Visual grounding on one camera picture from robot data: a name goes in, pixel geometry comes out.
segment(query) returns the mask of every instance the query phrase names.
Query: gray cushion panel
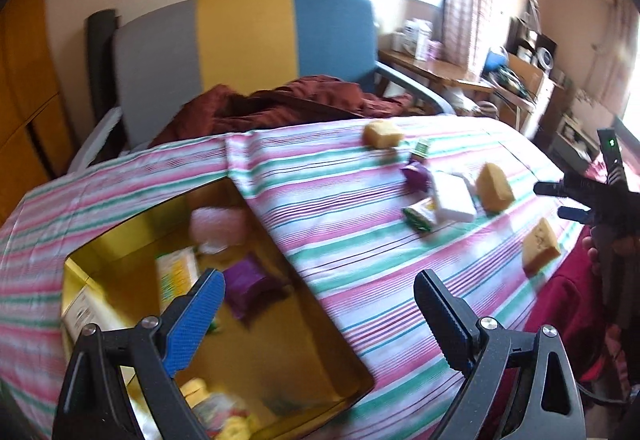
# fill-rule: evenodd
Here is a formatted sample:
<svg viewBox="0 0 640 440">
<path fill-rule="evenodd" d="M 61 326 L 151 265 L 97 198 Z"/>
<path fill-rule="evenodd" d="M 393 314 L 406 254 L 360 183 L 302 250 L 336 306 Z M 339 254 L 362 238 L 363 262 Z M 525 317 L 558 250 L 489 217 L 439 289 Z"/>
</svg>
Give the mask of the gray cushion panel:
<svg viewBox="0 0 640 440">
<path fill-rule="evenodd" d="M 152 140 L 202 92 L 195 9 L 196 0 L 175 3 L 115 33 L 116 88 L 132 148 Z"/>
</svg>

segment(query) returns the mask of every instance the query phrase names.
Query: brown blanket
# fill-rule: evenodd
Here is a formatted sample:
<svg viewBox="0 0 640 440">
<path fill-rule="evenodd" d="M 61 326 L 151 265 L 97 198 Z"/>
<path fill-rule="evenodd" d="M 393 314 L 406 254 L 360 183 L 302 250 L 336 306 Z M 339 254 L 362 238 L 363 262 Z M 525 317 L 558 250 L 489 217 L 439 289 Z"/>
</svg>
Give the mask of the brown blanket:
<svg viewBox="0 0 640 440">
<path fill-rule="evenodd" d="M 275 90 L 242 96 L 224 84 L 185 104 L 151 147 L 230 131 L 268 130 L 309 122 L 400 115 L 412 103 L 408 93 L 391 99 L 366 94 L 358 84 L 308 76 Z"/>
</svg>

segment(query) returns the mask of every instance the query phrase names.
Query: sofa backrest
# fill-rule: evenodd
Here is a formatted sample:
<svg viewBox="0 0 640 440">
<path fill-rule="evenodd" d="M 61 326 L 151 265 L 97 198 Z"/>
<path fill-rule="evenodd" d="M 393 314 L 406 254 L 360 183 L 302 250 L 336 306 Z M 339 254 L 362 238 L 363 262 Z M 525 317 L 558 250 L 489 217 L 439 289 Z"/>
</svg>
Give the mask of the sofa backrest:
<svg viewBox="0 0 640 440">
<path fill-rule="evenodd" d="M 132 147 L 220 83 L 248 95 L 325 74 L 370 92 L 376 52 L 369 0 L 187 0 L 128 22 L 113 39 Z"/>
</svg>

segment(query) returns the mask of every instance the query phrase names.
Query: blue gripper pad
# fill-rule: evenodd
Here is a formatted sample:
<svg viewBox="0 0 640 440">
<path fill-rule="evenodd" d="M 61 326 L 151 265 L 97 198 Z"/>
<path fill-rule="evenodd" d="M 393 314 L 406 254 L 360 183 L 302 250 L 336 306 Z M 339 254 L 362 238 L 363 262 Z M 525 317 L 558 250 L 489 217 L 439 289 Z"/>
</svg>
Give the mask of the blue gripper pad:
<svg viewBox="0 0 640 440">
<path fill-rule="evenodd" d="M 476 314 L 431 270 L 415 277 L 414 297 L 451 369 L 467 376 L 474 365 L 474 339 L 479 337 Z"/>
<path fill-rule="evenodd" d="M 193 359 L 225 296 L 225 277 L 215 271 L 202 284 L 166 336 L 162 364 L 171 378 Z"/>
</svg>

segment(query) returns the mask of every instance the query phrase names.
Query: metal bolt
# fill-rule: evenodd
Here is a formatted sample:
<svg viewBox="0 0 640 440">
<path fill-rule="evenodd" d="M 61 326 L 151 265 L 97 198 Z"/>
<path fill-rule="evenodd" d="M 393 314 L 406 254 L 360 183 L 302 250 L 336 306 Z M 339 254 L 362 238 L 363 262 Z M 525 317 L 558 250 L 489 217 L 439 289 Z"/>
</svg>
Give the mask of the metal bolt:
<svg viewBox="0 0 640 440">
<path fill-rule="evenodd" d="M 498 327 L 498 321 L 493 317 L 483 317 L 480 319 L 480 326 L 486 330 L 495 330 Z"/>
<path fill-rule="evenodd" d="M 558 330 L 553 328 L 552 325 L 544 325 L 542 327 L 542 333 L 547 337 L 555 337 L 556 335 L 558 335 Z"/>
<path fill-rule="evenodd" d="M 142 324 L 143 328 L 149 328 L 151 330 L 151 328 L 155 328 L 156 326 L 158 326 L 159 321 L 155 315 L 149 315 L 148 317 L 142 319 L 140 323 Z"/>
<path fill-rule="evenodd" d="M 98 327 L 96 325 L 94 325 L 93 323 L 89 323 L 87 325 L 84 325 L 82 327 L 82 335 L 93 335 L 95 334 L 95 331 L 98 329 Z"/>
</svg>

